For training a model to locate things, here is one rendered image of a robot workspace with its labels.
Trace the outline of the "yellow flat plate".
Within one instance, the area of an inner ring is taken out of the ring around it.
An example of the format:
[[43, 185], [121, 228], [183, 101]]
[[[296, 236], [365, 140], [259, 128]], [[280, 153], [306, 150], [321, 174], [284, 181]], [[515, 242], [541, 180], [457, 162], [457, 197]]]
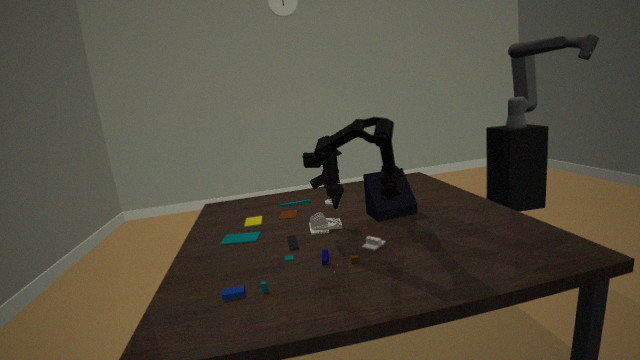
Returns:
[[262, 216], [246, 218], [244, 227], [258, 226], [262, 223]]

